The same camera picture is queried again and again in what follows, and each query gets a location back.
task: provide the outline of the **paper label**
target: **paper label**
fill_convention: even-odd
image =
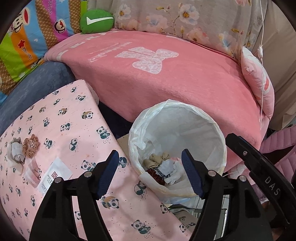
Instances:
[[[41,178],[37,188],[39,192],[45,194],[56,177],[62,177],[64,180],[68,180],[71,176],[71,170],[57,157]]]

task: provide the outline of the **blue rubber gripper pad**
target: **blue rubber gripper pad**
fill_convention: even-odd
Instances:
[[[106,166],[104,172],[100,176],[99,186],[97,191],[98,197],[101,198],[107,193],[110,183],[113,179],[113,176],[117,170],[118,164],[119,164],[119,154],[117,151],[115,151],[108,165]]]
[[[195,160],[191,155],[190,156],[188,155],[187,151],[186,150],[182,151],[181,159],[182,159],[183,167],[189,178],[189,181],[194,193],[197,194],[199,197],[203,197],[204,191],[202,189],[202,179],[198,171],[195,169],[194,164],[192,163]]]

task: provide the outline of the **green plush toy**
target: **green plush toy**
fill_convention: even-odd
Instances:
[[[82,34],[96,34],[109,31],[114,24],[111,13],[101,9],[89,10],[80,19]]]

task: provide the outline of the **brown scrunchie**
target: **brown scrunchie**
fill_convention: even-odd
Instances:
[[[147,169],[147,171],[149,173],[149,175],[151,177],[153,177],[153,179],[160,185],[164,186],[165,185],[165,181],[161,178],[160,175],[156,174],[156,171],[153,169]]]
[[[38,140],[38,137],[32,134],[30,139],[26,138],[24,140],[24,143],[22,146],[22,152],[28,158],[33,158],[33,156],[35,156],[35,153],[38,150],[39,145],[40,145],[40,142]]]

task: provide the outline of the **white bow pattern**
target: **white bow pattern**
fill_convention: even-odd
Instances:
[[[140,61],[134,62],[133,67],[151,74],[159,74],[163,66],[162,61],[166,58],[175,58],[178,55],[178,53],[166,49],[158,49],[154,52],[144,47],[135,47],[129,49],[129,51],[123,51],[115,57],[141,59]]]

